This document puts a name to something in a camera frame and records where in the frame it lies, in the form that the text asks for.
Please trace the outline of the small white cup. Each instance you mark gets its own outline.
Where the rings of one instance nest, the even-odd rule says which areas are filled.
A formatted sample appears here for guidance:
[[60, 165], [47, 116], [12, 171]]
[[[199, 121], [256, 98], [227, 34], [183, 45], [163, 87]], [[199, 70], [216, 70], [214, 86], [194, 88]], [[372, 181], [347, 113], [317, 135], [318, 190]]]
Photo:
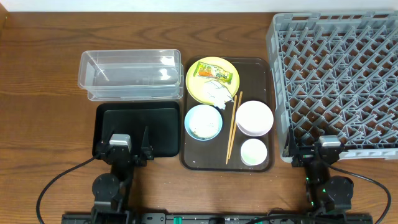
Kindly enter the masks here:
[[241, 160], [247, 166], [257, 166], [267, 159], [267, 147], [259, 139], [248, 139], [240, 149]]

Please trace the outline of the pink bowl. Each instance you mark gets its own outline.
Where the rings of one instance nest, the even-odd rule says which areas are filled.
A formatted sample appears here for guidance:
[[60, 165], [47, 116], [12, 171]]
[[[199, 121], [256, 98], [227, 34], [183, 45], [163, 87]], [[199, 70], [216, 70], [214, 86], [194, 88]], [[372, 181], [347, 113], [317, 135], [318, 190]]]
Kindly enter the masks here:
[[265, 103], [247, 101], [236, 112], [236, 124], [247, 136], [263, 136], [272, 129], [274, 115]]

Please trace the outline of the light blue bowl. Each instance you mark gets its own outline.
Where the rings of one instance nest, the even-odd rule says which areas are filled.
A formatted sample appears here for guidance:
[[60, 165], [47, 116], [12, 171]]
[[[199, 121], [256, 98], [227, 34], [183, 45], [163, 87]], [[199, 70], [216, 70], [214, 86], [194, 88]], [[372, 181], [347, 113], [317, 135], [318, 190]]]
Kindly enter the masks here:
[[193, 113], [195, 110], [197, 110], [197, 109], [199, 109], [199, 108], [201, 108], [201, 107], [207, 107], [207, 108], [212, 108], [213, 110], [217, 110], [216, 108], [214, 108], [213, 106], [210, 106], [210, 105], [197, 105], [197, 106], [194, 106], [194, 107], [191, 108], [191, 109], [187, 112], [187, 114], [185, 115], [184, 126], [185, 126], [185, 130], [187, 131], [187, 133], [188, 133], [192, 138], [194, 138], [194, 139], [196, 139], [196, 140], [199, 140], [199, 141], [208, 141], [208, 140], [210, 140], [210, 139], [215, 138], [215, 137], [220, 133], [221, 128], [222, 128], [222, 125], [223, 125], [223, 120], [222, 120], [222, 117], [221, 117], [220, 112], [217, 110], [218, 122], [219, 122], [219, 129], [218, 129], [217, 134], [216, 134], [215, 136], [213, 136], [212, 138], [210, 138], [210, 139], [198, 139], [198, 138], [197, 138], [196, 136], [194, 136], [193, 133], [191, 132], [189, 122], [190, 122], [190, 120], [191, 120], [192, 113]]

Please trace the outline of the pile of rice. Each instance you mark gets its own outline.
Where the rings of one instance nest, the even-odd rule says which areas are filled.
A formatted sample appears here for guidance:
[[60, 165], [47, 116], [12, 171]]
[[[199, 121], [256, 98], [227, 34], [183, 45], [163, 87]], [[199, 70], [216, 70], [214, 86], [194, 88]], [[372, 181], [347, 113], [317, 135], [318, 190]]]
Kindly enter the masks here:
[[201, 107], [192, 113], [190, 130], [198, 139], [210, 139], [219, 129], [217, 110]]

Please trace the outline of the wooden chopstick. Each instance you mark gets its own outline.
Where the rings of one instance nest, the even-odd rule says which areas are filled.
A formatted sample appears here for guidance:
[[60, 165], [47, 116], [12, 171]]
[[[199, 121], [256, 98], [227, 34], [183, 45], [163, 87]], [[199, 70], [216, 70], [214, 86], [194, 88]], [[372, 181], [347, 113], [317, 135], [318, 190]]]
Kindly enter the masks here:
[[243, 92], [240, 91], [238, 104], [237, 104], [237, 107], [236, 107], [236, 109], [234, 111], [234, 125], [233, 125], [233, 129], [232, 129], [232, 133], [231, 133], [230, 147], [229, 147], [229, 151], [228, 151], [227, 163], [231, 159], [231, 154], [232, 154], [232, 151], [233, 151], [234, 139], [235, 139], [236, 129], [237, 129], [236, 112], [239, 109], [239, 107], [241, 106], [242, 98], [243, 98]]
[[237, 100], [238, 97], [235, 95], [234, 96], [234, 105], [233, 105], [233, 111], [232, 111], [232, 115], [231, 115], [231, 125], [230, 125], [230, 129], [229, 129], [229, 138], [228, 138], [228, 147], [227, 147], [227, 152], [226, 152], [226, 160], [225, 160], [225, 164], [228, 164], [228, 157], [229, 157], [229, 152], [231, 150], [231, 141], [232, 141], [232, 134], [233, 134], [233, 126], [234, 126], [234, 117], [235, 117], [235, 112], [236, 112], [236, 105], [237, 105]]

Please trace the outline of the white tissue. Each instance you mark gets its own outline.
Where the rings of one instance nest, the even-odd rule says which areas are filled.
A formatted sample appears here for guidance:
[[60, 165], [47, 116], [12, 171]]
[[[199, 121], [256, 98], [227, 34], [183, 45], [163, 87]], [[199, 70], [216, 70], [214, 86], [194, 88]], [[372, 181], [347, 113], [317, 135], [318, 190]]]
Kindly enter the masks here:
[[234, 101], [228, 89], [218, 81], [207, 81], [203, 84], [203, 95], [207, 104], [224, 110], [226, 103]]

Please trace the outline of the green snack wrapper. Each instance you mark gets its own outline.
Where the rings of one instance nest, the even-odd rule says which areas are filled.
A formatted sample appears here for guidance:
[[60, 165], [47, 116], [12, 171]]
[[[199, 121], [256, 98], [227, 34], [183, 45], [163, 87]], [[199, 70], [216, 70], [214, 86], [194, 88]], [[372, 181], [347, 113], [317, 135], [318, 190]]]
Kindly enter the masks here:
[[209, 78], [222, 83], [230, 84], [233, 79], [233, 73], [224, 70], [222, 67], [209, 63], [198, 62], [193, 73], [194, 77]]

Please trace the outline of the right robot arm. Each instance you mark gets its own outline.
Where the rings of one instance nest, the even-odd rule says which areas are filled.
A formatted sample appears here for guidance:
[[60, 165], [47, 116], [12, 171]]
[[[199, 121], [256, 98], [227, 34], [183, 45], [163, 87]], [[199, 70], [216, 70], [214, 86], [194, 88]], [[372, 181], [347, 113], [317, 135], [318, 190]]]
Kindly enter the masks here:
[[289, 129], [285, 150], [292, 167], [303, 167], [306, 193], [313, 217], [343, 217], [351, 209], [354, 183], [348, 177], [331, 176], [330, 166], [340, 159], [344, 145], [335, 135], [320, 136], [311, 146], [299, 147]]

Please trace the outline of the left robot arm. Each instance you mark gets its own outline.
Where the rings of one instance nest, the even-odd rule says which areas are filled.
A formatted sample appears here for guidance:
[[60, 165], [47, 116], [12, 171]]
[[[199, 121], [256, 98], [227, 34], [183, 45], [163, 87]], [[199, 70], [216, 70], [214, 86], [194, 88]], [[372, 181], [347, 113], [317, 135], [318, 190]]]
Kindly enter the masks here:
[[95, 201], [90, 222], [139, 223], [140, 215], [129, 208], [128, 200], [134, 169], [145, 167], [148, 160], [154, 159], [149, 127], [145, 127], [137, 149], [133, 148], [130, 135], [111, 133], [96, 144], [95, 156], [110, 165], [111, 171], [99, 175], [93, 182]]

